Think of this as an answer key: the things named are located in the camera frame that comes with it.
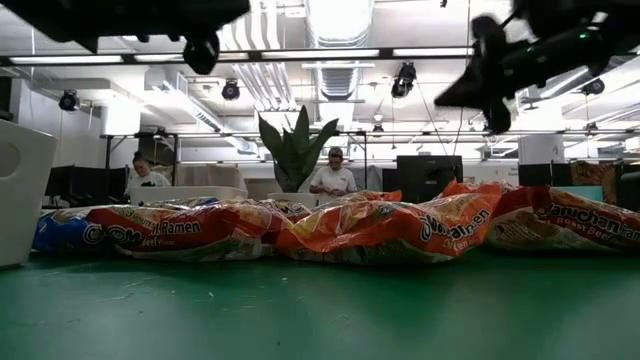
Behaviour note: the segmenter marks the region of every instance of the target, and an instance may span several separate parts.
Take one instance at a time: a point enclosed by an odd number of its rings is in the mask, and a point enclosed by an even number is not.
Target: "green floor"
[[[0,272],[2,359],[640,359],[640,260],[374,269],[35,257]]]

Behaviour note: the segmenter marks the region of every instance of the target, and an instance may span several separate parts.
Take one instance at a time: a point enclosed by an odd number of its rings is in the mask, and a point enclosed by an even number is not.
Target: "potted plant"
[[[273,171],[282,193],[269,194],[270,199],[292,200],[314,207],[316,198],[310,193],[298,193],[313,173],[322,147],[333,136],[338,119],[329,121],[317,135],[309,133],[309,114],[302,106],[292,133],[280,132],[262,117],[259,118],[260,138],[273,156]]]

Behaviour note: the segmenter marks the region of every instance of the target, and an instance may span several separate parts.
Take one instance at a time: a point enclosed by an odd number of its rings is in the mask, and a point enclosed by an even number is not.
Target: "ceiling spotlight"
[[[382,128],[382,124],[373,125],[372,132],[384,132],[384,129]]]
[[[222,97],[225,100],[233,101],[240,97],[240,88],[238,87],[238,80],[227,79],[227,83],[222,88]]]
[[[410,61],[404,62],[400,68],[400,72],[393,79],[391,87],[391,96],[396,99],[406,97],[413,89],[413,82],[416,80],[416,68]]]
[[[78,111],[80,108],[80,100],[75,90],[65,90],[64,95],[60,98],[58,106],[64,111]]]

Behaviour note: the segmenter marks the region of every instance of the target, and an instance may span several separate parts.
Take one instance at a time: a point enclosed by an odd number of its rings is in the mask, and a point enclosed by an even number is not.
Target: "cable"
[[[440,145],[442,145],[442,150],[444,150],[444,154],[447,155],[447,148],[444,146],[444,142],[442,142],[442,138],[440,137],[440,132],[438,131],[436,122],[433,121],[433,116],[431,116],[431,111],[429,111],[429,106],[427,106],[427,100],[425,100],[424,98],[424,93],[422,92],[422,86],[420,86],[420,83],[418,83],[418,91],[420,91],[420,97],[422,98],[422,103],[424,104],[424,107],[427,109],[427,114],[429,115],[429,119],[433,124],[433,128],[436,130],[436,135],[438,135],[438,141],[440,141]]]
[[[471,42],[471,0],[467,1],[467,49],[469,48]],[[467,53],[467,57],[464,60],[464,66],[467,67],[469,65],[469,56]],[[456,149],[458,148],[458,139],[460,138],[460,131],[462,131],[462,121],[464,117],[464,108],[460,108],[460,126],[458,126],[458,133],[456,134],[456,139],[453,143],[453,155],[456,154]]]

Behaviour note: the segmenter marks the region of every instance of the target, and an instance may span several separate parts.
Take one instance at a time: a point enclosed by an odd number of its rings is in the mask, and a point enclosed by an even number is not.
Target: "red ramen package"
[[[270,255],[263,238],[274,237],[284,216],[262,206],[220,204],[189,210],[111,206],[87,219],[100,224],[116,250],[139,259],[171,261],[249,260]]]
[[[505,194],[490,245],[507,250],[640,250],[640,214],[544,186]]]

